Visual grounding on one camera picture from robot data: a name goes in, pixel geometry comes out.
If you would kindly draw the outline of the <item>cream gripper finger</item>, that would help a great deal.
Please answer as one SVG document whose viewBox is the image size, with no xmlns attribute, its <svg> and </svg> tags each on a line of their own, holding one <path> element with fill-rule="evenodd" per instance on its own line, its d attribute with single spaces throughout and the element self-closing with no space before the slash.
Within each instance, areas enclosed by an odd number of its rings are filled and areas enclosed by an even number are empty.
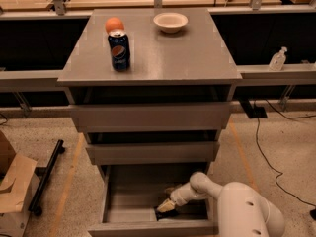
<svg viewBox="0 0 316 237">
<path fill-rule="evenodd" d="M 168 187 L 164 190 L 164 193 L 169 196 L 171 194 L 172 191 L 176 190 L 177 188 L 179 188 L 181 186 L 181 184 L 176 185 L 174 187 Z"/>
<path fill-rule="evenodd" d="M 164 200 L 157 208 L 156 211 L 159 213 L 165 213 L 173 210 L 176 207 L 176 204 L 171 201 L 169 198 Z"/>
</svg>

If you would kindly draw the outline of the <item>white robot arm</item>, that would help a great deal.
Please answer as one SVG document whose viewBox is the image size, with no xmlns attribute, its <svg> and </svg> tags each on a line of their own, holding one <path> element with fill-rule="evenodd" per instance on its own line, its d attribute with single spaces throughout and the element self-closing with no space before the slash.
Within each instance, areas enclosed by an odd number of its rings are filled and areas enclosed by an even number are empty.
<svg viewBox="0 0 316 237">
<path fill-rule="evenodd" d="M 202 172 L 191 174 L 187 183 L 173 189 L 155 208 L 156 217 L 166 217 L 192 200 L 207 198 L 217 201 L 220 237 L 282 237 L 284 234 L 284 216 L 274 204 L 243 183 L 221 186 Z"/>
</svg>

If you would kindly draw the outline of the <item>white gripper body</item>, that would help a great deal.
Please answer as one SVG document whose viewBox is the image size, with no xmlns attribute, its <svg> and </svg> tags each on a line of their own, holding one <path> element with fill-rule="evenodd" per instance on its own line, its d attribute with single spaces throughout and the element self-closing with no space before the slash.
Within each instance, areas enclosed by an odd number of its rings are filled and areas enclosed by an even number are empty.
<svg viewBox="0 0 316 237">
<path fill-rule="evenodd" d="M 190 183 L 185 183 L 175 188 L 170 194 L 171 202 L 176 206 L 183 206 L 189 201 L 197 198 L 198 194 L 195 189 L 192 188 Z"/>
</svg>

